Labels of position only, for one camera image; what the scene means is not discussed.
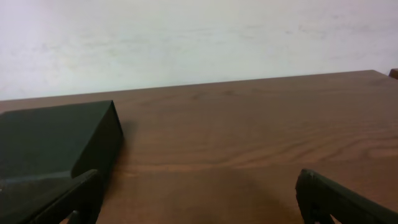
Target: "wooden table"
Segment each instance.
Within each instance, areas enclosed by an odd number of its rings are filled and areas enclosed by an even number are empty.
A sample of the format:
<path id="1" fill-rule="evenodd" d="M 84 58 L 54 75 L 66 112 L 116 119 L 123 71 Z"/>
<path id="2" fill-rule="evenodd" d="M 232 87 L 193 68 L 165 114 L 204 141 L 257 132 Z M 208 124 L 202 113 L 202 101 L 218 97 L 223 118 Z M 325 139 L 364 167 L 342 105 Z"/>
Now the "wooden table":
<path id="1" fill-rule="evenodd" d="M 398 80 L 375 71 L 3 101 L 115 101 L 126 143 L 98 223 L 302 223 L 304 167 L 398 211 Z"/>

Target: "black box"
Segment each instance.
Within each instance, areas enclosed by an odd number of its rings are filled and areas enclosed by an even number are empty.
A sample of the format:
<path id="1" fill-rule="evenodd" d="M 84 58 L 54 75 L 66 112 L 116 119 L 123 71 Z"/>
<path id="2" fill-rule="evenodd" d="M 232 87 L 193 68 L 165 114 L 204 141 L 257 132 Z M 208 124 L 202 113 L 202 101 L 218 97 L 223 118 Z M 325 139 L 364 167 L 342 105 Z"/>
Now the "black box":
<path id="1" fill-rule="evenodd" d="M 74 178 L 97 169 L 108 182 L 123 132 L 112 101 L 0 115 L 0 182 Z"/>

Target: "wood grain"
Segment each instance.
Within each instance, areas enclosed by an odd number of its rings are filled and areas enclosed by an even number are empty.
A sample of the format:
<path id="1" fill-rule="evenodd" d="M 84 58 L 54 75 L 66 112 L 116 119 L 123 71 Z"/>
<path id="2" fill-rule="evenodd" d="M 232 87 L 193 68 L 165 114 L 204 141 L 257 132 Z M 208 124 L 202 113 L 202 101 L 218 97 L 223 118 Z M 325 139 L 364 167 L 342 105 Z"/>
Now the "wood grain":
<path id="1" fill-rule="evenodd" d="M 114 100 L 126 142 L 98 223 L 301 223 L 304 167 L 398 211 L 396 80 L 375 71 L 0 102 Z"/>

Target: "black plastic object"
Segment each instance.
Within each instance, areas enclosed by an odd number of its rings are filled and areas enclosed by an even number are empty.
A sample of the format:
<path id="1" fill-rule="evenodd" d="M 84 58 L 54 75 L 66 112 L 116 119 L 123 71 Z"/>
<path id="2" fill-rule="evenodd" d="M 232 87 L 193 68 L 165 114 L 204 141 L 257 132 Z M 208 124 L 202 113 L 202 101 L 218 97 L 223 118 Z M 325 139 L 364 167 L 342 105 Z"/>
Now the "black plastic object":
<path id="1" fill-rule="evenodd" d="M 398 214 L 317 174 L 302 170 L 296 183 L 296 198 L 305 224 L 395 224 Z"/>
<path id="2" fill-rule="evenodd" d="M 95 223 L 122 142 L 112 101 L 0 115 L 0 223 Z"/>

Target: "white wall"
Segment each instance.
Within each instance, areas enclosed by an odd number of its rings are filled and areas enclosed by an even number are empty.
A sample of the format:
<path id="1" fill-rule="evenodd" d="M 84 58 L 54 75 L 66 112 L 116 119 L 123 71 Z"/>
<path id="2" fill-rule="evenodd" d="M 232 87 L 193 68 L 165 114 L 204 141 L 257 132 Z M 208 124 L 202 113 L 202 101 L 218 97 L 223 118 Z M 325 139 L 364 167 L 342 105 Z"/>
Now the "white wall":
<path id="1" fill-rule="evenodd" d="M 397 0 L 0 0 L 0 100 L 398 67 Z"/>

